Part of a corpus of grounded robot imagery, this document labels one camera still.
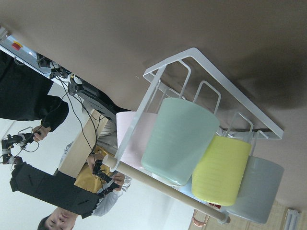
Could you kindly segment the green cup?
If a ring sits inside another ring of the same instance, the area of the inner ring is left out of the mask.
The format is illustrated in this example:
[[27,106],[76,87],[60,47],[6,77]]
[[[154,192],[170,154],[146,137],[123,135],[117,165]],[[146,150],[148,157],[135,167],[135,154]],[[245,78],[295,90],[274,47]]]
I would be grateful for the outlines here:
[[166,98],[158,111],[142,166],[174,184],[185,185],[220,125],[207,109]]

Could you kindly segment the pink cup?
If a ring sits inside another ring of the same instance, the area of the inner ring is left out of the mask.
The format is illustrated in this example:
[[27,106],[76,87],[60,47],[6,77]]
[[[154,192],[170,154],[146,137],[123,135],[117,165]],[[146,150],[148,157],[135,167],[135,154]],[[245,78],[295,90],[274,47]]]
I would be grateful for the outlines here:
[[[127,130],[135,116],[135,112],[117,113],[117,143],[121,145]],[[143,113],[129,139],[121,161],[136,169],[142,169],[141,160],[145,152],[149,137],[155,124],[157,114]]]

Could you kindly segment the yellow cup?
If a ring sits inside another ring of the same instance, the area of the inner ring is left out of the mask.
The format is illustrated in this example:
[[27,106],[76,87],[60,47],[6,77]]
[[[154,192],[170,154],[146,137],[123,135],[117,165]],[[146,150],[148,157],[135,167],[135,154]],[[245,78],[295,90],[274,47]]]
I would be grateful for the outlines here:
[[250,150],[247,142],[215,136],[192,174],[194,196],[212,204],[233,205]]

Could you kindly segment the grey cup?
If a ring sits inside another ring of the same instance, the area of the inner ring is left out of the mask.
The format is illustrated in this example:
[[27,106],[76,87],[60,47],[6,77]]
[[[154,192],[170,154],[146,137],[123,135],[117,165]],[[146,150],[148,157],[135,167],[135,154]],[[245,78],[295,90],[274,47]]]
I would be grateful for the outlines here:
[[284,173],[284,168],[272,161],[250,156],[236,202],[225,207],[230,214],[265,224]]

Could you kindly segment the cardboard box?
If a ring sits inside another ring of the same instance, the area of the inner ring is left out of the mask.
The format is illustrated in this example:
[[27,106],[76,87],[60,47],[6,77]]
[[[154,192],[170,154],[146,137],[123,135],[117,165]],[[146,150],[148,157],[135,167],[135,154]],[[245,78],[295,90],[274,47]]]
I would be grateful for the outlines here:
[[76,178],[86,162],[88,155],[95,147],[96,139],[104,129],[108,119],[98,111],[92,110],[83,130],[73,141],[66,158],[60,163],[58,171],[72,178]]

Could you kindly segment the person in black clothes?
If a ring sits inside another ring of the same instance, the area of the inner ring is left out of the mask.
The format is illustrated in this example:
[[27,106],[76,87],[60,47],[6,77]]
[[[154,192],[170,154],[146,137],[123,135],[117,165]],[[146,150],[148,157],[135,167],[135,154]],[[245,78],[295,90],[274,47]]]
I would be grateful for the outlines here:
[[0,52],[0,117],[15,121],[40,120],[33,140],[43,140],[66,119],[68,103],[49,95],[53,81]]

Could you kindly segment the red emergency stop button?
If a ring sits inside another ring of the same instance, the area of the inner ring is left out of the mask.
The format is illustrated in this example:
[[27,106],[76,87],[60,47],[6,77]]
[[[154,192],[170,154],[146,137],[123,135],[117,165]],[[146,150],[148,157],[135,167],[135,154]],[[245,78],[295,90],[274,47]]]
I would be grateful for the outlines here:
[[14,42],[12,43],[12,48],[14,48],[14,49],[17,50],[17,51],[19,51],[22,47],[23,47],[23,46],[22,46],[20,43],[16,42],[16,41],[14,41]]

